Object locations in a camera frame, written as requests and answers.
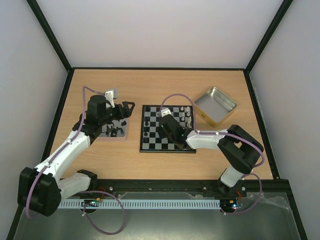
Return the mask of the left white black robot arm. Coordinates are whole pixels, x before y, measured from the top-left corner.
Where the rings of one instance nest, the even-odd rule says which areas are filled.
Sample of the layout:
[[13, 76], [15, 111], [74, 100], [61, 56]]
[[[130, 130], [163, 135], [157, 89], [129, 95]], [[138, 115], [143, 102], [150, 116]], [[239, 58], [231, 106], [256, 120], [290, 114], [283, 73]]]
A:
[[104, 125], [129, 118], [134, 107], [134, 102], [115, 104], [107, 96], [91, 96], [84, 104], [79, 121], [60, 147], [36, 167], [25, 167], [21, 171], [17, 203], [25, 207], [27, 214], [34, 211], [48, 217], [65, 199], [93, 188], [97, 179], [93, 172], [79, 170], [71, 177], [61, 177], [78, 155], [98, 138]]

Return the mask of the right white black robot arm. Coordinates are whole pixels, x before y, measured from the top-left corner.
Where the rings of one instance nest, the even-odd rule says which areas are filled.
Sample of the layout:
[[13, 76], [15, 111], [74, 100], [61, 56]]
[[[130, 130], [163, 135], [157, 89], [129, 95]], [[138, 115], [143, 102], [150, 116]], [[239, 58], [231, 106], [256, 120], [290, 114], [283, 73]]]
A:
[[265, 162], [263, 146], [236, 124], [220, 131], [200, 131], [182, 127], [168, 114], [159, 118], [156, 130], [160, 138], [166, 138], [181, 150], [221, 151], [229, 162], [217, 184], [217, 191], [224, 196], [233, 193], [239, 180]]

